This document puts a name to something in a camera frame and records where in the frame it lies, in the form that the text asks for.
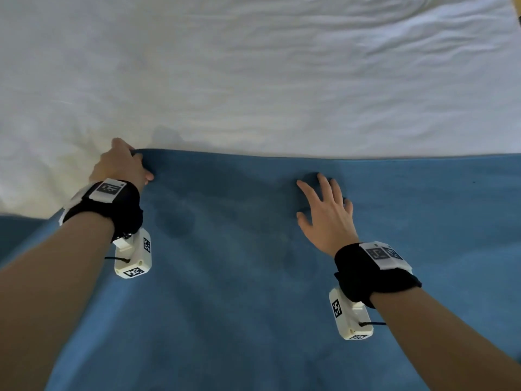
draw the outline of wire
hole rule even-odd
[[[366,325],[387,325],[385,322],[359,322],[360,326],[366,326]]]
[[[130,259],[118,258],[117,256],[105,256],[105,259],[118,259],[118,260],[123,261],[125,263],[129,263],[130,262]]]

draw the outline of person's left hand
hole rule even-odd
[[[104,181],[106,178],[124,180],[133,183],[141,192],[154,175],[143,168],[143,155],[132,156],[134,148],[121,138],[112,140],[112,148],[101,155],[100,161],[94,166],[90,182]]]

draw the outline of white label on wristband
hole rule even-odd
[[[125,185],[127,185],[126,182],[107,178],[88,198],[95,202],[112,203]]]
[[[404,269],[413,274],[413,268],[390,245],[380,241],[361,243],[359,245],[380,269]]]

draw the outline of wrinkled white fabric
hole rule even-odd
[[[382,158],[521,152],[510,0],[1,0],[0,213],[48,217],[112,137]]]

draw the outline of wrist strap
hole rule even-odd
[[[335,255],[338,272],[335,277],[351,302],[363,302],[374,309],[369,297],[373,292],[400,292],[421,287],[421,282],[404,269],[382,270],[359,246],[350,244]]]
[[[98,182],[87,190],[79,204],[68,210],[62,222],[67,222],[77,214],[92,212],[110,218],[114,223],[114,235],[111,241],[135,235],[143,225],[143,210],[139,206],[140,193],[131,182],[120,181],[126,182],[127,185],[122,188],[113,203],[101,203],[89,198],[90,194],[103,184]]]

